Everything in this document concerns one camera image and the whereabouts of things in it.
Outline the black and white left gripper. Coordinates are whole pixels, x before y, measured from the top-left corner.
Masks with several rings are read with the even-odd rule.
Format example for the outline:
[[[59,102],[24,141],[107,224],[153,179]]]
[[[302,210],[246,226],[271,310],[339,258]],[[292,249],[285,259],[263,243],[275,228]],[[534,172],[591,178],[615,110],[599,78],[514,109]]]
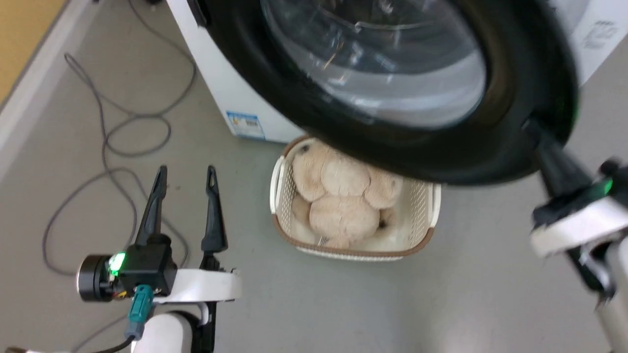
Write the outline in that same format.
[[[171,239],[161,232],[162,205],[167,193],[168,168],[159,167],[144,209],[134,245],[115,255],[108,270],[114,276],[113,297],[126,299],[147,289],[157,303],[228,302],[242,294],[239,275],[224,270],[216,254],[228,249],[217,171],[207,168],[206,232],[198,269],[177,268]]]

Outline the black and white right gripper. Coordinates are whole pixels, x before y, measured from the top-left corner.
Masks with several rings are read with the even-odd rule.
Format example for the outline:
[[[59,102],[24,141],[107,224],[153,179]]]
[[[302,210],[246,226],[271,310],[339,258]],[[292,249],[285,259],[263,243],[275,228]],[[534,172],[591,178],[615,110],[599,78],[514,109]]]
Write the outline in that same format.
[[[530,241],[539,257],[572,250],[627,228],[626,165],[608,159],[600,167],[602,179],[592,184],[592,177],[537,119],[528,119],[522,130],[531,138],[545,190],[553,198],[532,213]]]

